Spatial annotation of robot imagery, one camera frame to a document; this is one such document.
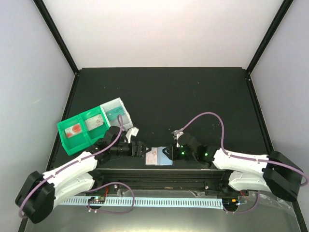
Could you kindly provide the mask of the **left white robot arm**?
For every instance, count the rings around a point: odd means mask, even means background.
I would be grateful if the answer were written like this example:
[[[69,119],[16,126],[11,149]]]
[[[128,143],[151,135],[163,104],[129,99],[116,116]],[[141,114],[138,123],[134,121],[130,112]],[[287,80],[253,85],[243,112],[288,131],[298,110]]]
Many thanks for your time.
[[[37,224],[66,199],[82,192],[100,192],[104,182],[95,172],[99,164],[108,162],[113,155],[144,157],[151,151],[145,143],[132,140],[137,132],[137,128],[125,132],[111,126],[102,138],[71,161],[42,174],[29,174],[15,199],[20,217]]]

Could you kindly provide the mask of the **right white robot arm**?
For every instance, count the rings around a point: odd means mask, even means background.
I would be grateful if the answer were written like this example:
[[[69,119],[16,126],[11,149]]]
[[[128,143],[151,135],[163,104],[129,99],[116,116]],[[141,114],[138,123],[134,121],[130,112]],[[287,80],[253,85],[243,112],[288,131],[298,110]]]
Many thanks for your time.
[[[220,191],[268,191],[277,197],[294,202],[302,184],[302,170],[278,151],[268,155],[251,155],[224,150],[218,146],[202,145],[195,137],[180,132],[176,144],[160,148],[159,155],[170,161],[194,160],[208,168],[230,170],[228,178],[219,183]]]

